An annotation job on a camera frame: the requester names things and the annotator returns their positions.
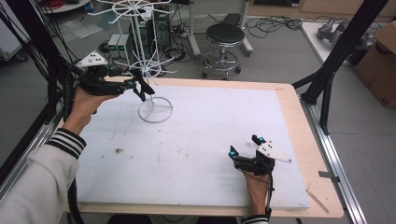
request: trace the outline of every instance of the hand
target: hand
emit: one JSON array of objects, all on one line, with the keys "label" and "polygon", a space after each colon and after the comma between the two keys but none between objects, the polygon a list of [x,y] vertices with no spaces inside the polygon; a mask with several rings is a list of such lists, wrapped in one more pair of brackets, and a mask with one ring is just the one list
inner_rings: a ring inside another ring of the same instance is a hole
[{"label": "hand", "polygon": [[72,112],[62,128],[80,134],[84,127],[90,123],[91,115],[102,102],[116,98],[118,95],[94,96],[77,87]]},{"label": "hand", "polygon": [[269,175],[254,175],[243,172],[247,181],[247,192],[250,198],[253,215],[265,215],[265,198],[268,192]]}]

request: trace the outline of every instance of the person's left hand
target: person's left hand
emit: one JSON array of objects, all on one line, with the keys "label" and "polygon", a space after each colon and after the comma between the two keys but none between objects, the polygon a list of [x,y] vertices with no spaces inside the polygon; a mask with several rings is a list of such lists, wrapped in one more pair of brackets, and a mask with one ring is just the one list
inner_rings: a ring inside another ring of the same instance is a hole
[{"label": "person's left hand", "polygon": [[116,98],[118,95],[94,96],[77,87],[72,112],[62,128],[80,134],[84,127],[90,123],[91,115],[102,102]]}]

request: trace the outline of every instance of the wooden table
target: wooden table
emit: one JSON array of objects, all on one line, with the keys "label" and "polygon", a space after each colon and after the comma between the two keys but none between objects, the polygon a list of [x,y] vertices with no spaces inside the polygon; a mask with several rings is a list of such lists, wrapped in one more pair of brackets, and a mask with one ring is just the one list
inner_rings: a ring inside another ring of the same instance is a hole
[{"label": "wooden table", "polygon": [[[318,175],[327,171],[320,155],[315,137],[312,134],[304,111],[294,88],[290,84],[213,81],[195,79],[157,78],[161,86],[231,88],[243,90],[274,91],[294,148],[295,158],[304,181],[305,192],[310,207],[307,209],[276,209],[274,217],[341,217],[344,214],[332,181]],[[192,216],[247,216],[246,207],[233,206],[173,206],[158,204],[128,203],[79,203],[81,212],[126,213],[126,214],[164,214]]]}]

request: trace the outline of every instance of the black and white striped sleeve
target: black and white striped sleeve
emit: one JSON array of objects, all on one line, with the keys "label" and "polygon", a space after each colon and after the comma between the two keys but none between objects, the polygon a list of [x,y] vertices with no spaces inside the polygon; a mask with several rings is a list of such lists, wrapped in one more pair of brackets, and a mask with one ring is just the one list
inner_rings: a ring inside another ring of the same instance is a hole
[{"label": "black and white striped sleeve", "polygon": [[252,217],[242,218],[242,224],[268,224],[268,217],[266,215],[257,215]]},{"label": "black and white striped sleeve", "polygon": [[47,142],[47,145],[57,147],[60,150],[70,154],[76,160],[87,144],[80,136],[66,129],[60,128]]}]

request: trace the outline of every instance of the cardboard box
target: cardboard box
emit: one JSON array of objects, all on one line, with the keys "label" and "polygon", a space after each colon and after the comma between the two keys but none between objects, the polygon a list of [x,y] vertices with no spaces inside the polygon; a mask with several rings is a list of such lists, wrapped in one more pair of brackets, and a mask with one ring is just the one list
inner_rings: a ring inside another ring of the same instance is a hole
[{"label": "cardboard box", "polygon": [[356,76],[386,108],[396,108],[396,21],[375,33],[377,43],[354,68]]}]

